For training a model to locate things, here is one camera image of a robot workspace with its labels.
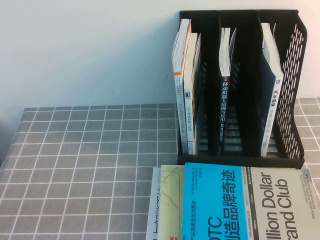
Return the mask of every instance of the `book stack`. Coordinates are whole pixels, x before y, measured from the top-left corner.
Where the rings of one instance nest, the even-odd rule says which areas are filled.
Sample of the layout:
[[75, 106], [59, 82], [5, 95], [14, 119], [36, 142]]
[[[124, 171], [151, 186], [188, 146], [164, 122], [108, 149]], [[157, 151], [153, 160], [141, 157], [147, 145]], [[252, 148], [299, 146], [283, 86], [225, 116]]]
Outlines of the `book stack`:
[[203, 163], [153, 169], [146, 240], [318, 239], [308, 169]]
[[[260, 156], [266, 157], [267, 153], [274, 152], [272, 129], [284, 74], [270, 24], [261, 23], [260, 27], [263, 33], [263, 43], [258, 63], [259, 83], [257, 93], [251, 94], [258, 96], [255, 104], [257, 114], [253, 120], [258, 123], [258, 127], [254, 130], [258, 133], [254, 142], [259, 145]], [[242, 154], [243, 143], [238, 123], [239, 111], [236, 111], [235, 105], [245, 106], [248, 103], [245, 99], [240, 99], [238, 102], [235, 102], [237, 100], [234, 99], [245, 98], [244, 88], [250, 88], [250, 85], [243, 81], [246, 76], [243, 77], [241, 73], [241, 58], [247, 54], [242, 49], [245, 33], [243, 29], [237, 31], [232, 27], [220, 28], [218, 53], [217, 56], [211, 56], [218, 59], [216, 62], [217, 75], [207, 78], [207, 63], [202, 60], [202, 52], [205, 51], [202, 49], [202, 36], [200, 33], [192, 32], [190, 19], [181, 20], [172, 51], [172, 66], [182, 154], [199, 154], [205, 124], [214, 125], [212, 128], [218, 126], [219, 155], [240, 156]], [[248, 67], [242, 70], [242, 72], [248, 71], [250, 71]], [[208, 108], [207, 111], [214, 112], [214, 109], [211, 109], [211, 103], [205, 103], [205, 85], [208, 81], [213, 81], [213, 85], [218, 89], [219, 103], [218, 114], [215, 116], [216, 122], [206, 121], [206, 108]]]
[[197, 155], [205, 121], [204, 77], [201, 62], [201, 35], [191, 31], [191, 20], [182, 19], [176, 35], [172, 66], [179, 132], [183, 154]]

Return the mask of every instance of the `green book cover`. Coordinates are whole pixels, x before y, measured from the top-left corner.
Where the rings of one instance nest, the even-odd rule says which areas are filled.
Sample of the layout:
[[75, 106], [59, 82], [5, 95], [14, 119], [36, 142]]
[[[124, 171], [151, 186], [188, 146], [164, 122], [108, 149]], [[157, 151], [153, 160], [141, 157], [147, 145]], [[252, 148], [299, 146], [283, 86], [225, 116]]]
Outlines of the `green book cover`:
[[158, 240], [180, 240], [185, 166], [162, 165]]

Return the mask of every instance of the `book cover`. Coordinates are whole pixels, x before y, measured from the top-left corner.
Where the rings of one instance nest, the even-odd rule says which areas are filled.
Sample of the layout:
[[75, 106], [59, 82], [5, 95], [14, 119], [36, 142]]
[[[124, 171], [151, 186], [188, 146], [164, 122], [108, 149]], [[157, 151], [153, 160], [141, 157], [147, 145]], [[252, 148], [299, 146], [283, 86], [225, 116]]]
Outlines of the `book cover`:
[[185, 166], [162, 165], [158, 240], [180, 240]]
[[185, 164], [183, 240], [315, 240], [308, 169]]
[[266, 157], [274, 124], [284, 74], [279, 53], [269, 23], [262, 23], [263, 44], [261, 54], [261, 156]]
[[178, 119], [179, 119], [179, 132], [180, 132], [183, 154], [188, 154], [188, 139], [187, 139], [183, 75], [184, 75], [186, 51], [187, 51], [190, 35], [191, 35], [191, 20], [182, 19], [180, 22], [179, 31], [175, 37], [171, 57], [172, 57], [175, 95], [176, 95], [176, 103], [177, 103]]
[[153, 173], [152, 173], [150, 204], [149, 204], [148, 222], [146, 225], [145, 240], [158, 239], [160, 177], [161, 177], [161, 168], [154, 167]]
[[219, 118], [219, 142], [223, 149], [226, 136], [228, 99], [230, 90], [231, 65], [233, 64], [233, 53], [236, 37], [236, 29], [230, 38], [231, 29], [221, 28], [219, 47], [219, 69], [220, 69], [220, 118]]

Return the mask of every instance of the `black magazine file holder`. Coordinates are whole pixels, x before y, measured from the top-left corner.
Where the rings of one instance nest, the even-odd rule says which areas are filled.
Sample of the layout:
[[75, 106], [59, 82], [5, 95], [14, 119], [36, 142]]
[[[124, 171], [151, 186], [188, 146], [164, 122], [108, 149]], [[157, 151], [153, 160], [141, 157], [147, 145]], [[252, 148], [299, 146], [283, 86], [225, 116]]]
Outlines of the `black magazine file holder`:
[[[299, 78], [307, 42], [307, 30], [298, 16], [297, 10], [196, 10], [181, 11], [180, 18], [191, 19], [192, 31], [201, 33], [202, 60], [207, 63], [205, 88], [205, 110], [207, 122], [208, 156], [182, 155], [178, 137], [178, 164], [202, 162], [248, 167], [280, 167], [300, 169], [304, 163], [304, 149], [294, 120]], [[277, 113], [273, 124], [273, 134], [278, 149], [278, 157], [260, 157], [259, 121], [259, 67], [262, 29], [261, 23], [270, 23], [278, 47], [283, 85], [279, 96]], [[236, 106], [242, 144], [242, 156], [219, 156], [219, 102], [220, 88], [217, 87], [219, 71], [217, 56], [220, 44], [220, 27], [235, 27], [239, 38], [245, 43], [245, 32], [251, 36], [251, 45], [243, 53], [236, 52], [236, 59], [242, 58], [243, 82], [237, 91], [230, 94], [229, 102]]]

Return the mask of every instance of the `table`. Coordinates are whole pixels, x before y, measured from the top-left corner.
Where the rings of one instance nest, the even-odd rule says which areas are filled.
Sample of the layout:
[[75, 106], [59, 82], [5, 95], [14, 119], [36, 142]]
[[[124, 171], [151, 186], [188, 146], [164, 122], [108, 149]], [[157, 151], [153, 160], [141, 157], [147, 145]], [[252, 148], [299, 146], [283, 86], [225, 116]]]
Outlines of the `table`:
[[176, 105], [26, 108], [0, 171], [1, 240], [145, 239]]

